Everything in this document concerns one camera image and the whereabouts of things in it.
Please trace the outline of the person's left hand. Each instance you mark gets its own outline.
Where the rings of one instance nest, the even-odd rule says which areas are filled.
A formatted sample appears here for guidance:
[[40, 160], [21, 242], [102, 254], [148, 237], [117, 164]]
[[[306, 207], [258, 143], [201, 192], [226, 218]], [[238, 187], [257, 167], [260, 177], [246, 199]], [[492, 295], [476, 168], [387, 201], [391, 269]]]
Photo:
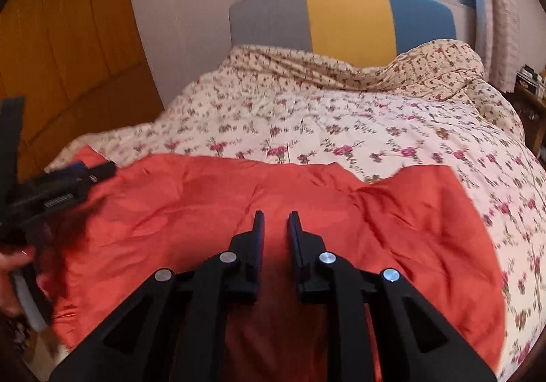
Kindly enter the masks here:
[[47, 268], [47, 263], [51, 258], [51, 251], [44, 247], [36, 249], [33, 246], [1, 247], [1, 313], [7, 317], [18, 317], [23, 314], [23, 307], [16, 291], [14, 273], [21, 270], [24, 266], [38, 264], [38, 276], [36, 283], [40, 290], [40, 295], [44, 298], [44, 308], [46, 321], [50, 322], [53, 313], [53, 304], [43, 289], [43, 277], [40, 272]]

